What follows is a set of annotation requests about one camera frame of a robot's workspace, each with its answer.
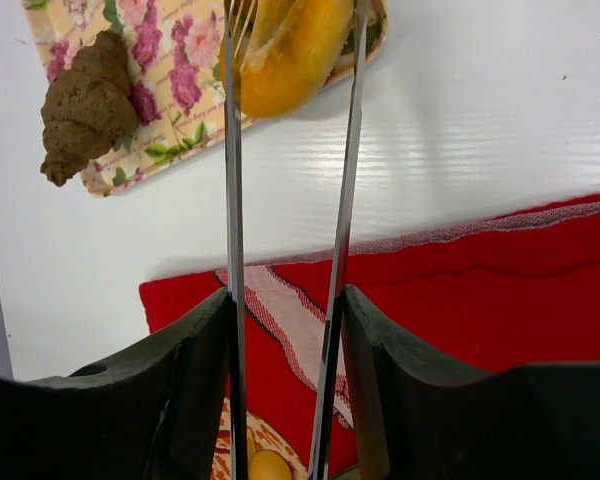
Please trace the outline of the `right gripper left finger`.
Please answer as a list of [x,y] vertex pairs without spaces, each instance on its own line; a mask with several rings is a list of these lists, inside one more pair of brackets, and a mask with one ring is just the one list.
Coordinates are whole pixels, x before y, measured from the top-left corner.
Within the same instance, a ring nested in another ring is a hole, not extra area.
[[66,377],[0,378],[0,479],[207,479],[228,376],[229,298]]

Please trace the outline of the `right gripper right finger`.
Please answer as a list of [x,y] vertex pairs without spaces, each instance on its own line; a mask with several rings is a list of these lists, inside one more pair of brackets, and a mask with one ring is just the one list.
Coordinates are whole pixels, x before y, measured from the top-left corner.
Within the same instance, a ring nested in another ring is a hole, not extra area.
[[600,479],[600,363],[493,374],[345,289],[343,347],[364,479]]

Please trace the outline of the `orange ring bagel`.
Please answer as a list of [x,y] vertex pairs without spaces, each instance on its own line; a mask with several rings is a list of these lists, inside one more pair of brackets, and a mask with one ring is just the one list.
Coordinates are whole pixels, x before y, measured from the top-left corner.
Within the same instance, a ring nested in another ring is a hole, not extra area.
[[252,119],[288,114],[331,75],[351,29],[352,1],[227,1],[219,54],[224,88]]

